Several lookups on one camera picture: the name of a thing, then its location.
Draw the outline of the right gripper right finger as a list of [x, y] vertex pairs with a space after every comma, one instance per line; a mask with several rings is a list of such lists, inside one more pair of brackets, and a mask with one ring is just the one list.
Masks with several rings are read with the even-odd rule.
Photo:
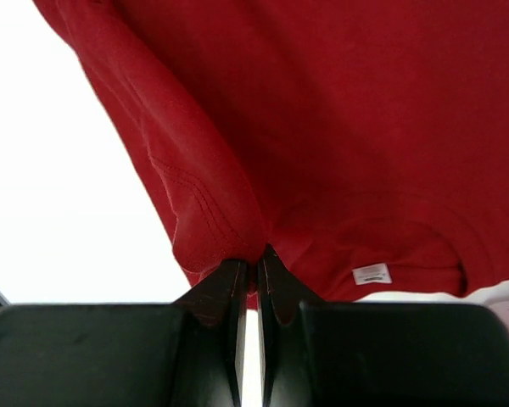
[[328, 302], [267, 247], [265, 406], [509, 406], [509, 332], [475, 304]]

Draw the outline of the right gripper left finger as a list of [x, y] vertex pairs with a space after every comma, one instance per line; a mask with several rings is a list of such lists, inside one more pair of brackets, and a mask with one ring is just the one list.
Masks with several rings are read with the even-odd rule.
[[248, 266], [170, 304], [0, 308], [0, 406], [238, 406]]

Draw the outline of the dark red t-shirt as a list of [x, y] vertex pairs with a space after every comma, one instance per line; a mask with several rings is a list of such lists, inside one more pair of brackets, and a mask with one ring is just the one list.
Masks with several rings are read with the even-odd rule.
[[509, 1], [39, 1], [191, 284], [272, 246], [321, 297], [509, 280]]

